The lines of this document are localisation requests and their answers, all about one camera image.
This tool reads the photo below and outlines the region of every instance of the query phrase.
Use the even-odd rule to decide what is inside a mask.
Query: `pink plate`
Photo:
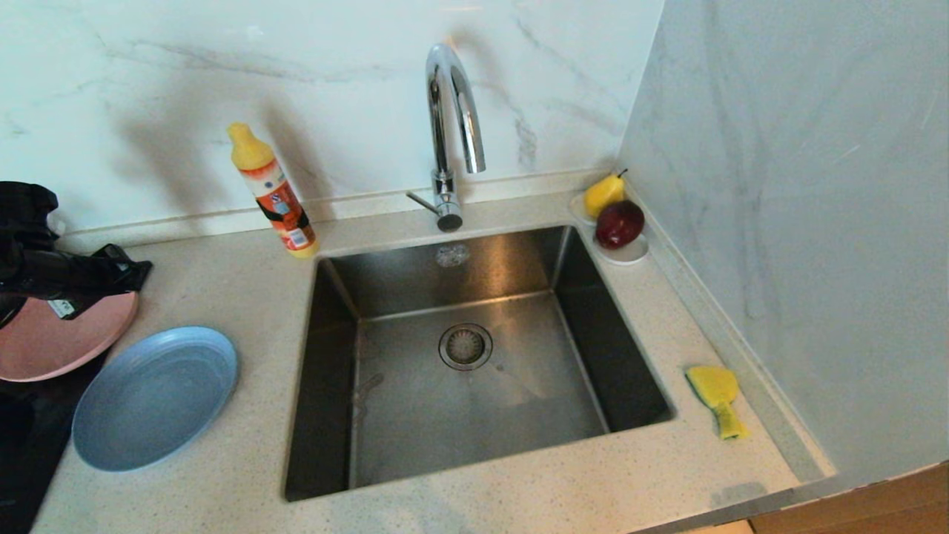
[[[132,324],[139,294],[107,296],[71,321],[36,298],[0,329],[0,379],[36,382],[70,372],[112,346]]]

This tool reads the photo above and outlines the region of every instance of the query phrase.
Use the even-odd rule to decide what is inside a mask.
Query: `black stovetop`
[[[0,532],[29,532],[104,354],[42,382],[0,380]]]

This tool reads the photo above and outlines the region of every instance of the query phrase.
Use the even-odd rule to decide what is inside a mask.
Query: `dish soap bottle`
[[[296,257],[312,257],[320,243],[273,149],[254,137],[244,123],[228,126],[228,135],[233,143],[231,161],[257,198],[260,211],[280,234],[287,251]]]

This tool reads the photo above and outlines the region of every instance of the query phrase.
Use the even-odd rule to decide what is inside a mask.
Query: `drain strainer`
[[[448,367],[471,371],[491,357],[493,343],[488,331],[474,323],[453,326],[441,335],[438,354]]]

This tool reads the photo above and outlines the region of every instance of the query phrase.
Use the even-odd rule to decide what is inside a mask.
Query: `blue plate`
[[[236,381],[237,353],[216,330],[187,326],[146,337],[83,394],[72,421],[76,451],[105,471],[154,464],[211,424]]]

